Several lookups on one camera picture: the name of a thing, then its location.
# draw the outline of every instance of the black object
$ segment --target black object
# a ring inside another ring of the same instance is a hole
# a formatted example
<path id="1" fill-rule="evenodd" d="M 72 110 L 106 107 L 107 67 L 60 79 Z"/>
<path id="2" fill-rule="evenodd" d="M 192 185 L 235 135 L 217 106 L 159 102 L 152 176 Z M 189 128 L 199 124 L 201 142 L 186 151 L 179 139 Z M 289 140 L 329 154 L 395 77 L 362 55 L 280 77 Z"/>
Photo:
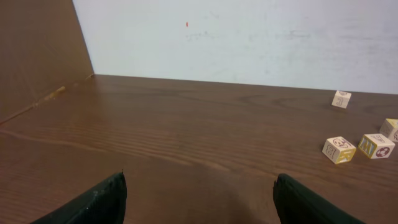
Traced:
<path id="1" fill-rule="evenodd" d="M 122 224 L 126 198 L 126 180 L 120 172 L 32 224 Z"/>
<path id="2" fill-rule="evenodd" d="M 274 203 L 282 224 L 364 223 L 340 210 L 287 174 L 279 174 L 274 183 Z"/>

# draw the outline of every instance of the brown wooden panel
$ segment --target brown wooden panel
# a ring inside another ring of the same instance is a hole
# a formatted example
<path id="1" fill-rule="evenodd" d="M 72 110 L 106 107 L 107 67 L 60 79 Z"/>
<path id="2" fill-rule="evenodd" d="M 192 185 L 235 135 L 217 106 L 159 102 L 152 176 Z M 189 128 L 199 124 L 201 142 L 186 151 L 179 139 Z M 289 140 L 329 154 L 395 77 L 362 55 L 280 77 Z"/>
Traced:
<path id="1" fill-rule="evenodd" d="M 15 0 L 0 3 L 0 30 L 3 38 L 1 78 L 17 76 L 30 88 L 27 100 L 21 94 L 5 91 L 1 103 L 15 113 L 10 102 L 23 107 L 33 104 L 61 86 L 82 80 L 93 73 L 80 25 L 71 0 Z M 0 88 L 7 82 L 0 83 Z M 15 92 L 22 87 L 13 86 Z M 0 114 L 0 121 L 10 112 Z"/>
<path id="2" fill-rule="evenodd" d="M 396 223 L 398 149 L 334 165 L 398 96 L 97 75 L 0 126 L 0 220 L 27 223 L 125 170 L 125 223 L 278 223 L 284 172 L 367 223 Z"/>

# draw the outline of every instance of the toy block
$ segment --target toy block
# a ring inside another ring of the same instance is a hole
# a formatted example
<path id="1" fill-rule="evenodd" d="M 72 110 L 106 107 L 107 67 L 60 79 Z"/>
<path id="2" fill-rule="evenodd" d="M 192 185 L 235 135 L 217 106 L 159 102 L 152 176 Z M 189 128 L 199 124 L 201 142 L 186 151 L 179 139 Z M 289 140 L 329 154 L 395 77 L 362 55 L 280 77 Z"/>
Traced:
<path id="1" fill-rule="evenodd" d="M 365 134 L 358 149 L 371 159 L 388 158 L 396 144 L 382 134 Z"/>
<path id="2" fill-rule="evenodd" d="M 335 137 L 326 140 L 322 152 L 335 164 L 349 162 L 356 148 L 343 137 Z"/>
<path id="3" fill-rule="evenodd" d="M 344 91 L 336 91 L 335 97 L 331 104 L 340 108 L 347 108 L 351 94 Z"/>
<path id="4" fill-rule="evenodd" d="M 379 132 L 391 141 L 398 142 L 398 119 L 387 118 Z"/>

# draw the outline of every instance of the small white cube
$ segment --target small white cube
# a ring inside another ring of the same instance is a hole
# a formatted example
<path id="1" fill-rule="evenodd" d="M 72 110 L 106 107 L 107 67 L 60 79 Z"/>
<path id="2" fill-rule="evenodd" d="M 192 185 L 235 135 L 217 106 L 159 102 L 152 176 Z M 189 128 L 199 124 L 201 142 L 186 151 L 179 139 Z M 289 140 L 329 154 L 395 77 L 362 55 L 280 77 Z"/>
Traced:
<path id="1" fill-rule="evenodd" d="M 343 137 L 335 137 L 326 140 L 322 152 L 335 164 L 349 162 L 356 148 Z"/>
<path id="2" fill-rule="evenodd" d="M 371 159 L 388 158 L 395 143 L 382 134 L 365 134 L 359 142 L 358 149 Z"/>
<path id="3" fill-rule="evenodd" d="M 331 104 L 340 108 L 347 108 L 351 94 L 344 91 L 336 91 L 335 97 Z"/>
<path id="4" fill-rule="evenodd" d="M 387 118 L 381 126 L 380 133 L 391 141 L 398 142 L 398 119 Z"/>

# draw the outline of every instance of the wooden cube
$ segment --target wooden cube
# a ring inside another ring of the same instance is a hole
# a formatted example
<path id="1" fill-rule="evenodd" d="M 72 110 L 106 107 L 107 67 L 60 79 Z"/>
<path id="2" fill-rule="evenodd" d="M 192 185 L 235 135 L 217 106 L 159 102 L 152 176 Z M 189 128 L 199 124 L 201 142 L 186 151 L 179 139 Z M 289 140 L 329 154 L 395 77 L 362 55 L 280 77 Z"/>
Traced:
<path id="1" fill-rule="evenodd" d="M 335 97 L 333 99 L 333 102 L 331 104 L 333 106 L 341 107 L 341 108 L 347 108 L 349 99 L 351 98 L 351 94 L 344 92 L 344 91 L 336 91 Z"/>
<path id="2" fill-rule="evenodd" d="M 358 149 L 371 159 L 382 159 L 390 156 L 395 145 L 382 134 L 365 134 L 359 142 Z"/>
<path id="3" fill-rule="evenodd" d="M 387 118 L 381 126 L 380 133 L 391 141 L 398 142 L 398 119 Z"/>
<path id="4" fill-rule="evenodd" d="M 349 162 L 356 148 L 343 137 L 335 137 L 326 140 L 322 152 L 335 164 Z"/>

